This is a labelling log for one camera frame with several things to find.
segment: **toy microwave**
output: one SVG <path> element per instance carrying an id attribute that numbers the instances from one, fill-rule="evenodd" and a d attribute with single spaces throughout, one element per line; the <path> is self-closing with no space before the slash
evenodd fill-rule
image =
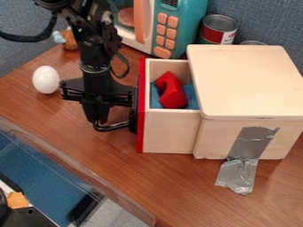
<path id="1" fill-rule="evenodd" d="M 113 0 L 123 43 L 163 59 L 178 59 L 194 43 L 207 0 Z"/>

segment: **red can label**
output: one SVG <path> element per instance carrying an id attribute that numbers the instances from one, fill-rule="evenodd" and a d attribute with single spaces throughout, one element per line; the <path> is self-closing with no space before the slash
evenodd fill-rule
<path id="1" fill-rule="evenodd" d="M 231 32 L 220 32 L 212 30 L 207 26 L 202 27 L 202 38 L 210 43 L 232 44 L 236 36 L 236 30 Z"/>

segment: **gray wall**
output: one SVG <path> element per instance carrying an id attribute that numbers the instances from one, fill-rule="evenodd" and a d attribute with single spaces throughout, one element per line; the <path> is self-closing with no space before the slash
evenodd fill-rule
<path id="1" fill-rule="evenodd" d="M 0 0 L 0 28 L 4 32 L 36 35 L 47 26 L 50 17 L 51 12 L 34 5 L 32 0 Z M 57 24 L 57 28 L 60 27 L 66 27 L 62 19 Z M 51 39 L 39 43 L 14 43 L 0 38 L 0 76 L 54 45 Z"/>
<path id="2" fill-rule="evenodd" d="M 237 21 L 236 43 L 282 45 L 303 74 L 303 0 L 209 0 L 208 11 Z"/>

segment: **wooden box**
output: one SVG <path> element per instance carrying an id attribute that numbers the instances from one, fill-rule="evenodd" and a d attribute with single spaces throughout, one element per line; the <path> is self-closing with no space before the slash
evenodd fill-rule
<path id="1" fill-rule="evenodd" d="M 166 71 L 177 75 L 183 84 L 192 83 L 188 60 L 146 59 L 144 63 L 139 78 L 138 151 L 192 153 L 201 123 L 200 111 L 150 108 L 151 82 Z"/>
<path id="2" fill-rule="evenodd" d="M 303 79 L 284 48 L 189 45 L 187 54 L 146 60 L 141 150 L 226 159 L 243 128 L 262 127 L 279 130 L 261 158 L 284 158 L 303 130 Z M 169 70 L 193 81 L 199 112 L 149 108 L 150 81 Z"/>

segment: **silver tape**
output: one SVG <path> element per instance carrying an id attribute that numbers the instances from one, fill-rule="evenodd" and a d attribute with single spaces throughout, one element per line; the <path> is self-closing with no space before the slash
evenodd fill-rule
<path id="1" fill-rule="evenodd" d="M 229 152 L 228 160 L 220 167 L 215 185 L 230 188 L 240 195 L 251 193 L 259 158 L 278 130 L 279 128 L 242 128 Z"/>

